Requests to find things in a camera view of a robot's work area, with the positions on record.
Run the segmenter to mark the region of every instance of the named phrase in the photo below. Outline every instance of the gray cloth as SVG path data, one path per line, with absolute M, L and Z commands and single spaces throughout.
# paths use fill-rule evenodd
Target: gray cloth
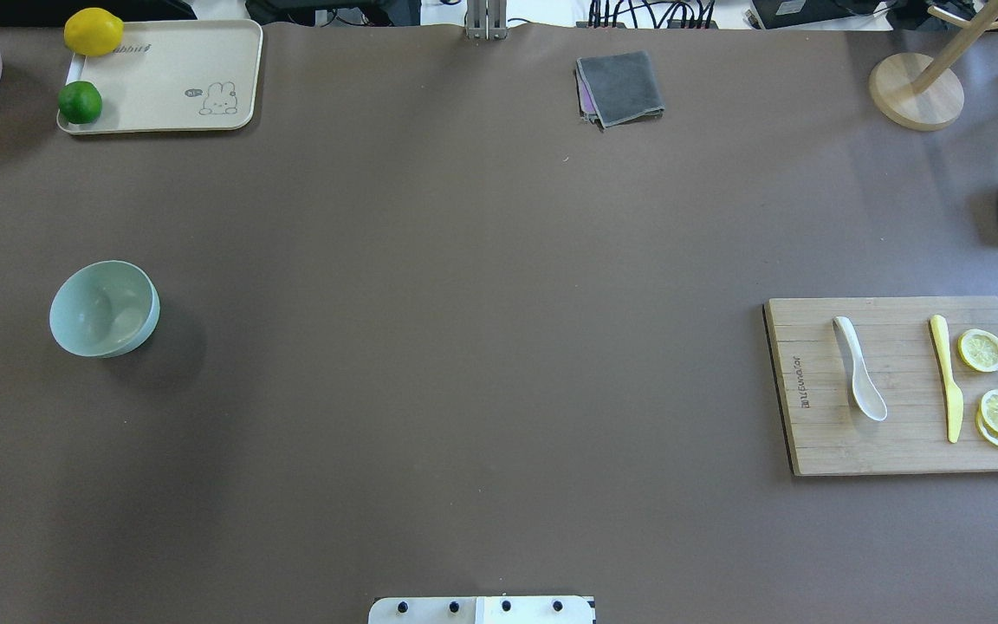
M 587 56 L 575 61 L 581 102 L 590 100 L 593 110 L 583 114 L 603 127 L 664 112 L 664 101 L 653 75 L 649 52 L 625 55 Z

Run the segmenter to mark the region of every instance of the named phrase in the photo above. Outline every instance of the metal scoop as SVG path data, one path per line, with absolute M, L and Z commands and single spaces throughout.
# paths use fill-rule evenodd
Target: metal scoop
M 865 358 L 860 352 L 860 341 L 857 340 L 857 332 L 852 328 L 852 323 L 844 316 L 834 317 L 834 327 L 842 331 L 849 347 L 849 355 L 852 358 L 852 372 L 849 375 L 849 384 L 852 388 L 852 397 L 860 407 L 860 411 L 874 421 L 883 421 L 888 418 L 888 406 L 884 403 L 883 396 L 872 383 L 868 376 L 868 368 L 865 367 Z

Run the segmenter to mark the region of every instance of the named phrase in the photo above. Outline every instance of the mint green bowl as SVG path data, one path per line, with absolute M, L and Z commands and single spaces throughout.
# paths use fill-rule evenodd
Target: mint green bowl
M 113 358 L 141 347 L 159 319 L 159 296 L 142 269 L 95 262 L 68 277 L 49 309 L 52 337 L 82 358 Z

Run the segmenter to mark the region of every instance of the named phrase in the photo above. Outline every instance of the yellow knife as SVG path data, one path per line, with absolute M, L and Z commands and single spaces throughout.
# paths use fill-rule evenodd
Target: yellow knife
M 942 367 L 942 386 L 946 388 L 946 433 L 949 441 L 955 443 L 962 435 L 965 398 L 954 380 L 954 367 L 949 359 L 949 325 L 942 315 L 930 317 L 930 335 L 934 336 L 934 349 L 938 352 L 938 364 Z

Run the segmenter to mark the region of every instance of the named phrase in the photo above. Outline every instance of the cutting board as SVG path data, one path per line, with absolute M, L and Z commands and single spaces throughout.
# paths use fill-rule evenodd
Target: cutting board
M 764 309 L 795 474 L 998 471 L 998 446 L 975 427 L 977 404 L 998 387 L 998 371 L 971 370 L 956 347 L 958 336 L 970 328 L 998 336 L 998 297 L 772 299 Z M 852 363 L 833 322 L 839 315 L 854 324 L 868 373 L 888 404 L 883 422 L 860 413 L 849 392 Z M 965 394 L 962 435 L 955 444 L 946 439 L 932 315 L 949 323 L 954 378 Z

